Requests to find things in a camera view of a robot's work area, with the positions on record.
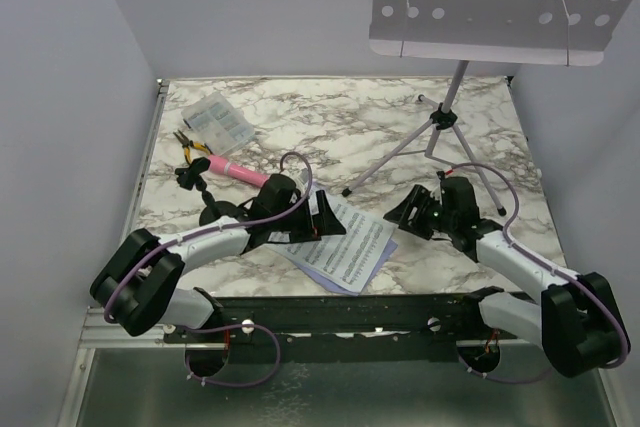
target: sheet music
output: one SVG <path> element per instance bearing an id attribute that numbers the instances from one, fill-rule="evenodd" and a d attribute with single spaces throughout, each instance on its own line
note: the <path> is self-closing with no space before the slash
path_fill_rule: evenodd
<path id="1" fill-rule="evenodd" d="M 309 197 L 312 212 L 317 209 L 315 191 Z M 395 225 L 349 205 L 342 197 L 327 194 L 327 200 L 346 235 L 324 237 L 320 242 L 267 246 L 295 264 L 322 275 L 336 285 L 361 292 L 376 267 Z M 272 234 L 274 242 L 287 241 L 286 234 Z"/>

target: table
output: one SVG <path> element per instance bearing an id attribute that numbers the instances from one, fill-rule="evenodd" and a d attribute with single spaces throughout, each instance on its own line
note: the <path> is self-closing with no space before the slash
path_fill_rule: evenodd
<path id="1" fill-rule="evenodd" d="M 230 160 L 265 173 L 277 171 L 288 150 L 306 155 L 314 177 L 330 193 L 342 189 L 375 159 L 382 157 L 431 108 L 416 104 L 418 94 L 443 98 L 446 78 L 238 78 L 173 81 L 170 84 L 153 156 L 142 193 L 138 226 L 171 233 L 197 226 L 204 204 L 200 195 L 180 189 L 173 170 L 184 165 L 173 136 L 184 129 L 181 109 L 220 92 L 241 109 L 256 128 L 256 140 Z M 524 244 L 563 265 L 535 165 L 527 149 L 504 78 L 469 78 L 455 104 L 460 128 L 479 159 L 503 171 L 521 198 L 520 219 L 513 232 Z M 434 155 L 463 161 L 464 152 L 444 132 Z M 424 147 L 420 141 L 411 150 Z M 292 172 L 298 166 L 291 163 Z M 421 155 L 394 159 L 349 197 L 349 202 L 379 215 L 395 207 L 420 183 L 437 186 L 442 168 Z M 475 174 L 481 212 L 495 216 L 493 204 Z M 239 203 L 257 190 L 227 177 L 207 173 L 205 180 L 217 200 Z M 497 178 L 492 182 L 510 212 L 513 202 Z M 504 277 L 471 262 L 446 242 L 427 242 L 396 231 L 398 249 L 363 294 L 467 292 L 487 285 L 515 289 Z M 262 246 L 242 257 L 219 260 L 187 274 L 180 287 L 200 286 L 215 296 L 326 295 L 326 291 L 288 260 Z"/>

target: paper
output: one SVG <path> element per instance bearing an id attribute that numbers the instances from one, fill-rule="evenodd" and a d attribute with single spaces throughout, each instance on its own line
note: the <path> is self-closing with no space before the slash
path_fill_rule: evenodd
<path id="1" fill-rule="evenodd" d="M 315 203 L 316 190 L 312 190 L 311 206 Z M 352 295 L 359 294 L 379 268 L 380 257 L 387 248 L 395 225 L 356 209 L 341 197 L 327 195 L 327 200 L 347 229 L 346 235 L 327 236 L 320 242 L 267 246 L 305 272 L 313 272 Z M 285 241 L 284 237 L 273 240 Z"/>
<path id="2" fill-rule="evenodd" d="M 367 286 L 369 284 L 369 282 L 371 282 L 371 279 L 373 279 L 375 277 L 375 275 L 378 273 L 378 271 L 380 270 L 380 267 L 382 267 L 382 264 L 384 264 L 387 260 L 389 260 L 389 257 L 391 257 L 391 254 L 393 254 L 395 252 L 397 247 L 398 247 L 398 244 L 396 244 L 393 240 L 389 240 L 389 242 L 387 242 L 387 246 L 382 251 L 382 257 L 380 257 L 380 259 L 378 260 L 378 263 L 373 268 L 373 272 L 371 272 L 371 275 L 369 276 L 369 278 L 367 279 L 367 281 L 364 284 L 365 286 Z M 307 274 L 309 277 L 311 277 L 311 279 L 313 281 L 315 281 L 317 284 L 320 284 L 322 287 L 324 287 L 329 292 L 333 292 L 334 294 L 343 294 L 343 295 L 358 295 L 358 294 L 360 294 L 360 292 L 351 292 L 350 290 L 343 289 L 342 287 L 337 286 L 336 284 L 331 282 L 329 279 L 323 277 L 322 275 L 318 274 L 314 270 L 308 269 L 308 268 L 306 268 L 306 267 L 304 267 L 302 265 L 299 265 L 299 264 L 295 264 L 295 265 L 301 271 L 303 271 L 305 274 Z"/>

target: black clamp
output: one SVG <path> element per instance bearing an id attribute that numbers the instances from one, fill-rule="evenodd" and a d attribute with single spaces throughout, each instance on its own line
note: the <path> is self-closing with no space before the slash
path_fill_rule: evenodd
<path id="1" fill-rule="evenodd" d="M 454 114 L 452 110 L 446 113 L 442 111 L 442 103 L 438 106 L 438 110 L 432 113 L 429 118 L 433 121 L 436 130 L 450 129 L 458 120 L 458 116 Z"/>

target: perforated metal panel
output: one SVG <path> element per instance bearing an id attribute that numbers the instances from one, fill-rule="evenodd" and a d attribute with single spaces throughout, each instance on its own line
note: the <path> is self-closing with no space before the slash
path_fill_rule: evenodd
<path id="1" fill-rule="evenodd" d="M 630 2 L 566 0 L 572 64 L 601 60 Z M 562 0 L 408 0 L 408 6 L 407 0 L 373 0 L 374 50 L 399 55 L 404 40 L 407 56 L 566 62 Z"/>

